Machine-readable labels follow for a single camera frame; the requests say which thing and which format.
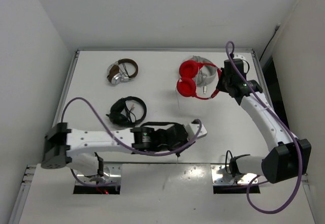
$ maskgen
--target red ear cup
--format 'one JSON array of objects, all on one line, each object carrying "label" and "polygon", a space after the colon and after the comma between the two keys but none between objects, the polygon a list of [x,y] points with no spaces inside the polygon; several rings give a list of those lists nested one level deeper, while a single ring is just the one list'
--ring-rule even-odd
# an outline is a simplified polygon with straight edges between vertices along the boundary
[{"label": "red ear cup", "polygon": [[194,60],[187,60],[179,68],[179,75],[184,78],[193,78],[199,71],[199,64]]},{"label": "red ear cup", "polygon": [[176,88],[184,97],[195,97],[197,95],[197,86],[191,78],[182,77],[177,81]]}]

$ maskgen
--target headphones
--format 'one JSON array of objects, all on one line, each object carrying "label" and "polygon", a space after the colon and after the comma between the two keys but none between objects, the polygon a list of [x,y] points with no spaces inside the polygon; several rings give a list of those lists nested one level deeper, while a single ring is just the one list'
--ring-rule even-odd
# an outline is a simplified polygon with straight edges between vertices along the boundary
[{"label": "headphones", "polygon": [[[135,120],[134,122],[132,122],[131,114],[133,114],[133,113],[126,106],[126,101],[136,101],[142,106],[143,115],[139,120]],[[121,113],[123,110],[125,110],[126,116],[124,116]],[[109,115],[106,114],[106,116],[108,116],[108,118],[110,119],[110,121],[113,124],[118,125],[118,126],[123,126],[123,127],[134,127],[137,124],[140,124],[144,120],[146,115],[147,115],[146,104],[143,102],[142,99],[140,99],[138,97],[133,97],[133,96],[128,96],[126,98],[119,99],[117,102],[115,102],[114,105],[112,105],[110,114]]]},{"label": "headphones", "polygon": [[[130,76],[125,68],[125,63],[131,64],[136,69],[136,71]],[[121,64],[124,66],[125,73],[119,67],[119,65],[121,65]],[[110,83],[112,83],[114,85],[116,85],[120,82],[129,82],[137,76],[138,71],[139,71],[139,67],[134,60],[128,59],[128,58],[121,59],[121,60],[118,60],[117,62],[111,64],[107,68],[107,73],[108,73],[107,79]]]},{"label": "headphones", "polygon": [[221,76],[221,70],[212,62],[196,62],[195,60],[187,60],[182,63],[182,65],[179,68],[179,75],[181,78],[177,81],[176,88],[178,92],[184,96],[184,97],[195,97],[200,100],[209,100],[214,98],[218,93],[219,90],[216,89],[210,97],[208,98],[203,98],[199,97],[197,95],[197,85],[193,78],[197,76],[197,74],[200,72],[200,69],[203,66],[211,66],[216,68],[216,71],[218,73],[218,77],[220,78]]}]

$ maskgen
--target black headphones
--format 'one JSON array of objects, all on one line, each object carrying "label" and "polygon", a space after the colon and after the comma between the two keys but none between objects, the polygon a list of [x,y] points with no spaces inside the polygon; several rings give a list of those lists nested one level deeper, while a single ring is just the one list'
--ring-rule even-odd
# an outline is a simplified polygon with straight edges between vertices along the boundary
[{"label": "black headphones", "polygon": [[[139,120],[135,120],[132,122],[131,114],[133,114],[133,113],[126,106],[126,101],[136,101],[142,106],[143,115]],[[124,116],[121,113],[123,110],[125,110],[126,116]],[[112,107],[111,107],[110,114],[109,115],[106,114],[106,115],[108,116],[110,121],[115,125],[123,126],[123,127],[132,127],[132,126],[136,126],[137,124],[140,124],[144,120],[144,118],[147,115],[147,106],[143,102],[142,99],[140,99],[138,97],[128,96],[126,98],[121,98],[117,102],[115,102],[115,104],[112,105]]]}]

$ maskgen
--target red headphones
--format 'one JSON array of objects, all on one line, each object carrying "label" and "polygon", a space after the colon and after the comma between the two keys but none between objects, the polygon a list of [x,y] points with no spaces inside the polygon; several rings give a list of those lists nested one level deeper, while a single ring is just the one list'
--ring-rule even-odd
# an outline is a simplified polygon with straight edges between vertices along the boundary
[{"label": "red headphones", "polygon": [[184,96],[184,97],[195,97],[198,98],[200,100],[209,100],[214,98],[218,93],[219,90],[216,89],[210,97],[208,98],[203,98],[203,97],[199,97],[197,95],[197,85],[194,82],[193,78],[197,75],[197,73],[199,72],[199,70],[203,67],[203,66],[213,66],[217,68],[217,73],[218,73],[218,77],[220,78],[221,76],[221,70],[212,63],[200,63],[200,62],[196,62],[194,60],[187,60],[185,62],[183,62],[183,64],[180,66],[179,68],[179,75],[181,76],[181,78],[177,81],[177,85],[176,88],[178,90],[178,92]]}]

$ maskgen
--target ear cup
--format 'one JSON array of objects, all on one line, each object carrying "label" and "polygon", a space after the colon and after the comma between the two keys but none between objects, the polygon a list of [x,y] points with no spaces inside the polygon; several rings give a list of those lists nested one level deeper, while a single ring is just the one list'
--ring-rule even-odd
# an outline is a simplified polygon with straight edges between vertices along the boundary
[{"label": "ear cup", "polygon": [[179,75],[184,78],[193,78],[199,71],[199,64],[194,60],[183,62],[179,68]]},{"label": "ear cup", "polygon": [[197,86],[191,78],[181,78],[177,81],[176,88],[184,97],[195,97],[197,95]]},{"label": "ear cup", "polygon": [[124,116],[123,114],[121,114],[121,113],[119,113],[117,111],[111,112],[111,114],[108,115],[108,118],[110,119],[110,121],[113,124],[121,125],[121,124],[127,123],[126,116]]},{"label": "ear cup", "polygon": [[108,81],[109,82],[112,82],[112,78],[116,75],[116,74],[118,74],[119,73],[119,67],[118,67],[118,65],[114,65],[114,66],[112,66],[112,68],[111,68],[111,70],[110,70],[110,73],[108,74],[108,76],[107,76],[107,79],[108,79]]},{"label": "ear cup", "polygon": [[125,99],[124,98],[119,99],[117,102],[114,103],[114,105],[112,105],[111,113],[112,112],[121,113],[125,107],[126,107]]}]

